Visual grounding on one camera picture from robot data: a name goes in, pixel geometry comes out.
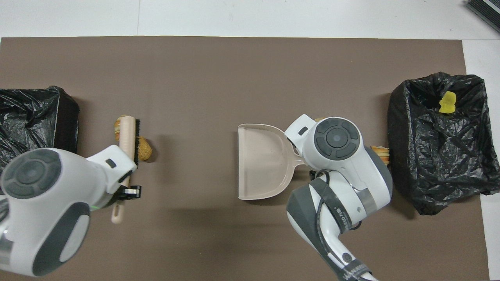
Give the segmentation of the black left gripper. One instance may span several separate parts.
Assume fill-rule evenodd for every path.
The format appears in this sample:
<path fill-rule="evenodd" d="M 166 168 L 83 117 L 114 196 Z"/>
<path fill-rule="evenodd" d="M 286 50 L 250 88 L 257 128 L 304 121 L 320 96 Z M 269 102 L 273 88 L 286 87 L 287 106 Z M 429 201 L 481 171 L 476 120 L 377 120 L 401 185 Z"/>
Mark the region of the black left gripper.
<path fill-rule="evenodd" d="M 128 188 L 121 185 L 116 191 L 116 199 L 119 201 L 139 199 L 141 197 L 142 186 L 131 186 Z"/>

